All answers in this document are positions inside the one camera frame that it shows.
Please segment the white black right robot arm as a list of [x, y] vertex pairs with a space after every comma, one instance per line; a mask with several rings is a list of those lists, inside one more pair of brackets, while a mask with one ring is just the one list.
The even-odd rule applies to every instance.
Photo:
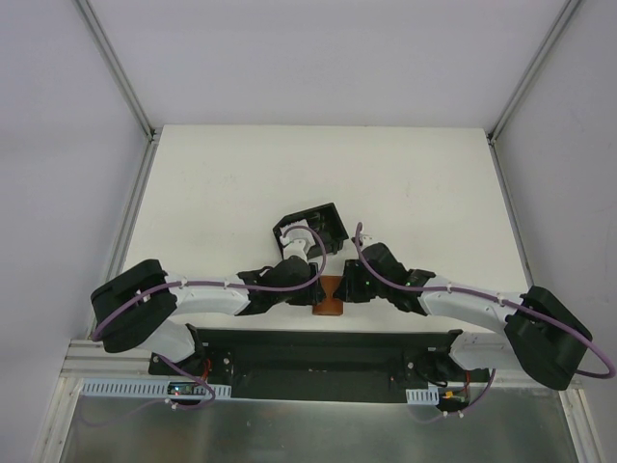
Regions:
[[531, 286], [524, 293], [489, 291], [486, 297], [480, 292], [428, 270], [407, 269], [377, 242], [363, 247], [359, 259], [345, 261], [334, 298], [356, 304], [381, 298], [403, 313], [453, 318], [487, 329], [508, 340], [506, 357], [529, 377], [550, 389], [566, 390], [587, 346], [535, 315], [554, 319], [591, 340], [589, 330], [544, 287]]

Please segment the black plastic card box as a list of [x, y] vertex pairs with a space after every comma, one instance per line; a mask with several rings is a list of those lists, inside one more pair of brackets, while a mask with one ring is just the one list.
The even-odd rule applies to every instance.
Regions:
[[343, 225], [340, 215], [334, 203], [322, 204], [319, 206], [304, 209], [298, 212], [287, 214], [274, 226], [273, 234], [277, 240], [280, 252], [282, 253], [281, 237], [286, 231], [280, 230], [280, 225], [294, 221], [306, 219], [309, 228], [315, 231], [321, 238], [328, 255], [336, 255], [342, 250], [344, 242], [349, 235]]

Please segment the brown leather card holder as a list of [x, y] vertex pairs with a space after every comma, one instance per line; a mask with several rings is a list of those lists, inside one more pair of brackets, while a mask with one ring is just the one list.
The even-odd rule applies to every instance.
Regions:
[[324, 299], [312, 307], [314, 316], [342, 316], [343, 302], [335, 298], [335, 292], [341, 283], [341, 276], [322, 275], [320, 284], [324, 290]]

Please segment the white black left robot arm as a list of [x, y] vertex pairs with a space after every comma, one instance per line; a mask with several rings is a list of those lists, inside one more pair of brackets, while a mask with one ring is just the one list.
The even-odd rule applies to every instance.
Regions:
[[249, 316], [281, 303], [310, 306], [324, 297], [319, 283], [324, 269], [290, 257], [224, 279], [188, 280], [163, 270], [159, 260], [146, 259], [92, 293], [92, 339], [108, 353], [143, 348], [161, 354], [181, 374], [192, 375], [201, 369], [204, 354], [189, 328], [173, 322], [175, 316]]

